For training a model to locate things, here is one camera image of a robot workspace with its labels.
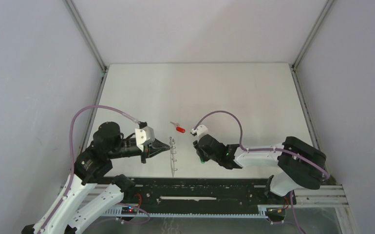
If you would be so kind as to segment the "metal disc keyring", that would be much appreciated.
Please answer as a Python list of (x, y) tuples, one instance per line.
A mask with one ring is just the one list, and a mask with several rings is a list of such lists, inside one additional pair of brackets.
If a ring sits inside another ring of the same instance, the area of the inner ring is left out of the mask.
[(175, 172), (178, 171), (176, 168), (175, 163), (177, 162), (177, 159), (175, 155), (177, 154), (176, 152), (176, 146), (175, 146), (175, 139), (173, 137), (169, 137), (169, 148), (170, 148), (170, 170), (171, 170), (171, 176), (175, 176)]

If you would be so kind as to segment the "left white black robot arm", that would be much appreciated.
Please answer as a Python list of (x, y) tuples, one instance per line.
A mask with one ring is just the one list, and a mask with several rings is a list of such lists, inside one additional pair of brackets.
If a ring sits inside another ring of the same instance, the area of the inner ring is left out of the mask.
[(35, 224), (27, 225), (23, 234), (81, 234), (108, 208), (129, 203), (135, 197), (135, 183), (120, 174), (96, 198), (80, 207), (87, 195), (105, 179), (113, 168), (112, 159), (139, 156), (142, 163), (148, 158), (170, 150), (157, 140), (153, 129), (145, 122), (128, 137), (115, 122), (105, 122), (93, 134), (89, 147), (74, 162), (73, 174), (63, 186), (56, 201)]

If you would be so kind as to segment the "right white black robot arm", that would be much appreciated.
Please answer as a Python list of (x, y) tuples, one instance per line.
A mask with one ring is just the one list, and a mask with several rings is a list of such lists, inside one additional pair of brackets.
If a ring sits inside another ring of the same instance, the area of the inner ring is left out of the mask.
[(279, 168), (280, 173), (268, 179), (264, 191), (266, 201), (271, 204), (298, 188), (318, 190), (325, 179), (326, 155), (294, 136), (270, 147), (243, 150), (239, 144), (224, 145), (205, 134), (193, 142), (193, 147), (202, 162), (212, 160), (228, 170)]

